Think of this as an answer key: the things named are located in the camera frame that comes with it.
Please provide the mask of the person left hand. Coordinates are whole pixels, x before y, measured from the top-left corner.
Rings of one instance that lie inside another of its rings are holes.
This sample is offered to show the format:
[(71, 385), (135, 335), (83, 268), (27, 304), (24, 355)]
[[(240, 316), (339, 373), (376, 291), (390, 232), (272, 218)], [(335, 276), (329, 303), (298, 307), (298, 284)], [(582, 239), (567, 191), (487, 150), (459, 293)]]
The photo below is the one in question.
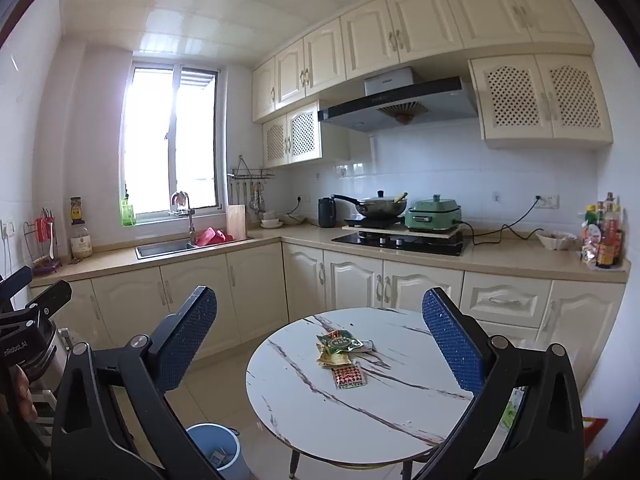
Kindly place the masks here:
[(29, 380), (21, 367), (11, 368), (18, 410), (26, 422), (35, 422), (38, 413), (29, 389)]

